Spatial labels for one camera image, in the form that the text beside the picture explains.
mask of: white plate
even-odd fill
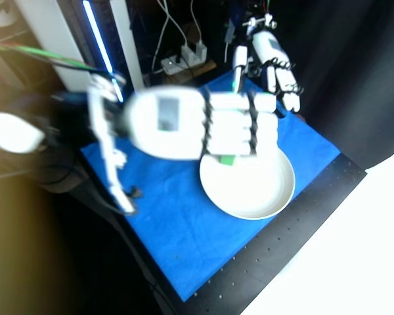
[[[234,165],[206,154],[200,180],[210,200],[224,212],[247,220],[266,219],[281,212],[295,191],[295,173],[277,149],[269,157],[236,157]]]

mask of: blue mat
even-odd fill
[[[227,73],[207,87],[230,91],[232,77]],[[259,90],[247,80],[248,89]],[[280,120],[278,134],[278,145],[295,170],[296,197],[339,150],[292,114]],[[218,209],[203,191],[199,161],[157,159],[120,138],[116,146],[128,155],[118,173],[121,183],[143,192],[138,215],[127,220],[183,301],[272,220],[241,220]],[[83,154],[106,186],[98,145],[89,145]]]

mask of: black fabric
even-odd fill
[[[271,1],[301,113],[362,168],[394,153],[394,0]]]

